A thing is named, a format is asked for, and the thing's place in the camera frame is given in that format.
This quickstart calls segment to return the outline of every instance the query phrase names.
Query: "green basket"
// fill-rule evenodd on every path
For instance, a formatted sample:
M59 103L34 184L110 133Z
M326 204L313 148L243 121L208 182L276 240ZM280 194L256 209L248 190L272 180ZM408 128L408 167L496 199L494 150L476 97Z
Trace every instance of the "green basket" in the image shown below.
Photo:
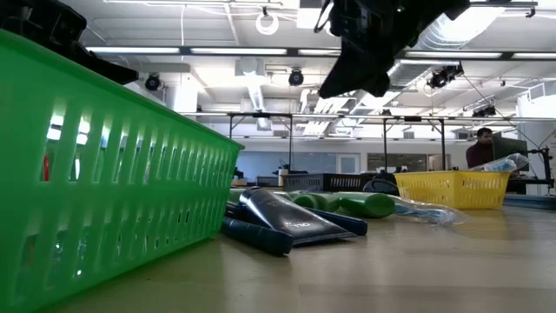
M219 231L242 146L0 30L0 312Z

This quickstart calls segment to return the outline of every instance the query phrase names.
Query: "person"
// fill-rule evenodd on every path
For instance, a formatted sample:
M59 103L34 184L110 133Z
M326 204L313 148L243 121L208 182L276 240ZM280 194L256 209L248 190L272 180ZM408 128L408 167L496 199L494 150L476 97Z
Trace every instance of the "person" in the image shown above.
M485 127L477 131L477 143L467 149L466 159L469 169L494 161L492 130Z

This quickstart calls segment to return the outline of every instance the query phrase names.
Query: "yellow basket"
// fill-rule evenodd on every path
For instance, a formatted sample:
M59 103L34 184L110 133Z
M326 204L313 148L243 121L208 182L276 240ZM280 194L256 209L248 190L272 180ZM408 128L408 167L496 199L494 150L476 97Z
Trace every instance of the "yellow basket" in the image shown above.
M455 209L498 209L510 173L457 170L395 176L402 198Z

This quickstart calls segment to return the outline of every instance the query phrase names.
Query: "plastic basket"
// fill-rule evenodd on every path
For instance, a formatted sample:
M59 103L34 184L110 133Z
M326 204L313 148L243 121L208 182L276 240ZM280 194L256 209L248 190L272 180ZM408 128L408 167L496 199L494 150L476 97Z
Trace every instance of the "plastic basket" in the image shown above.
M400 196L455 209L498 209L510 173L439 171L395 174Z
M241 145L0 30L0 312L215 234Z
M311 192L363 191L370 178L349 174L289 174L282 175L285 191Z

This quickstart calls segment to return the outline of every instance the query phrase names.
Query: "clear plastic wrap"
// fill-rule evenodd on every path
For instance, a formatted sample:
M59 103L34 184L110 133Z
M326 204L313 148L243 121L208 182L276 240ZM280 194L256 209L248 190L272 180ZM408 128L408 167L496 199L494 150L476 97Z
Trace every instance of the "clear plastic wrap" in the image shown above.
M490 163L475 166L469 170L480 171L496 171L496 172L513 172L522 169L529 164L529 159L520 153L502 157L501 159L492 161Z
M460 210L442 204L421 203L397 196L390 196L396 203L394 214L411 216L428 223L453 225L465 223L469 217Z

